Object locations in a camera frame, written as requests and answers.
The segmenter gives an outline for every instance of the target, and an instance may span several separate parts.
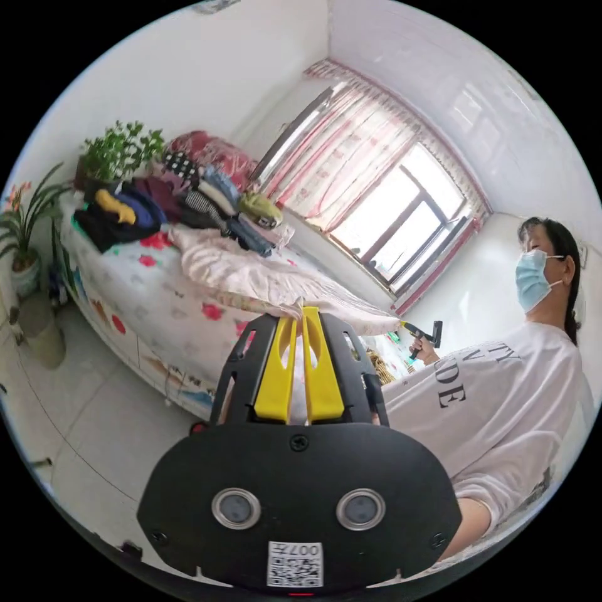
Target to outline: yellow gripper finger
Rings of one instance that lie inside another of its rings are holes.
[[[288,423],[290,399],[293,393],[296,342],[297,321],[292,318],[280,318],[253,407],[257,418]],[[290,346],[288,362],[284,366],[282,356],[288,346]]]
[[[310,348],[316,356],[315,368]],[[303,355],[309,423],[340,418],[345,408],[317,307],[303,309]]]

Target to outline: ceiling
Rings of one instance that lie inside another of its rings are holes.
[[[602,206],[570,136],[479,42],[390,0],[331,0],[330,57],[399,95],[447,139],[494,211],[562,221],[602,252]]]

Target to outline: black device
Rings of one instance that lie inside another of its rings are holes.
[[[388,428],[357,335],[315,308],[304,310],[302,333],[317,358],[305,365],[309,424],[288,424],[292,372],[278,363],[295,330],[294,320],[268,315],[246,326],[208,427],[191,430],[150,476],[137,513],[144,534],[184,574],[199,568],[277,596],[341,593],[424,571],[462,519],[445,469]]]
[[[410,331],[413,337],[430,341],[435,349],[439,349],[441,346],[441,332],[443,331],[443,322],[441,320],[435,320],[433,322],[433,334],[427,334],[409,322],[402,322],[401,325],[406,330]],[[416,359],[418,352],[419,350],[415,349],[410,358]]]

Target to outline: label sticker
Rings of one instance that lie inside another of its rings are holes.
[[[274,588],[321,588],[324,585],[322,544],[270,541],[268,585]]]

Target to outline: yellow clothing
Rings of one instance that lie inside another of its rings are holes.
[[[96,202],[109,213],[117,213],[119,215],[119,223],[127,223],[134,225],[136,222],[136,214],[131,207],[121,203],[115,197],[111,196],[106,190],[99,190],[96,193]]]

